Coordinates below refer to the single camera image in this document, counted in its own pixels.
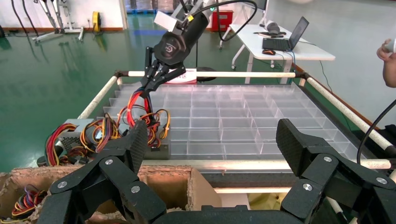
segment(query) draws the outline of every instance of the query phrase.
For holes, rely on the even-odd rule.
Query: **red box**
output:
[[[233,11],[221,10],[220,11],[220,31],[227,31],[227,28],[233,22]],[[217,12],[214,11],[212,15],[212,31],[218,31]]]

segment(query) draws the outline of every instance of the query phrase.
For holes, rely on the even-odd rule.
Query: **white sticker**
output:
[[[197,69],[186,69],[186,72],[166,84],[192,84],[197,82]]]

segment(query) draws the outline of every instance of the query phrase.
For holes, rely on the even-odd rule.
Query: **cardboard box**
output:
[[[32,184],[45,189],[63,176],[80,166],[41,167],[14,169],[9,174],[0,174],[0,216],[11,217],[15,202],[24,193],[24,187]],[[168,211],[201,210],[202,205],[221,207],[221,199],[205,178],[188,166],[142,166],[138,176],[153,189],[165,202]],[[35,223],[41,206],[29,217],[26,223]],[[112,203],[105,203],[87,223],[125,223]]]

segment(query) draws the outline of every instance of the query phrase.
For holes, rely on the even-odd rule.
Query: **logo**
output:
[[[176,47],[170,43],[166,43],[165,51],[168,53],[172,53],[173,50],[176,50]]]

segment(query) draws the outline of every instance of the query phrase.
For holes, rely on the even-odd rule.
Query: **transparent compartment tray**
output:
[[[122,84],[104,112],[117,119],[139,87]],[[295,84],[161,85],[151,100],[154,110],[170,112],[171,159],[282,159],[275,140],[282,118],[289,118],[302,133],[324,138],[344,157],[356,155],[356,147]],[[134,118],[141,113],[133,110]],[[163,113],[160,122],[165,121]]]

